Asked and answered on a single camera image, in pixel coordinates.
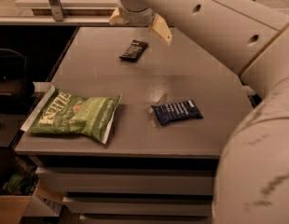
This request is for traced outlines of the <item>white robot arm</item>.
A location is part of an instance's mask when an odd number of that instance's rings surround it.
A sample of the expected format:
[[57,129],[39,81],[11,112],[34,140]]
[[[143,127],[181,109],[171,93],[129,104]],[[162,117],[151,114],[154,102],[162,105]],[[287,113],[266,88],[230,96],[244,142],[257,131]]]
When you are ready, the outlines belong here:
[[225,145],[213,224],[289,224],[289,16],[252,0],[119,0],[128,22],[157,13],[262,99]]

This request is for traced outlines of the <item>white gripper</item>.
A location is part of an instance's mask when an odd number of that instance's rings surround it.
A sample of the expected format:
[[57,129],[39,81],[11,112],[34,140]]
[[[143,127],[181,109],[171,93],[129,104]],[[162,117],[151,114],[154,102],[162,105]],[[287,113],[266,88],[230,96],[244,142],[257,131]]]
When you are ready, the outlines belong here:
[[169,46],[172,42],[172,32],[167,22],[151,9],[143,11],[130,11],[126,8],[116,8],[109,18],[111,25],[139,25],[147,26],[149,33],[163,44]]

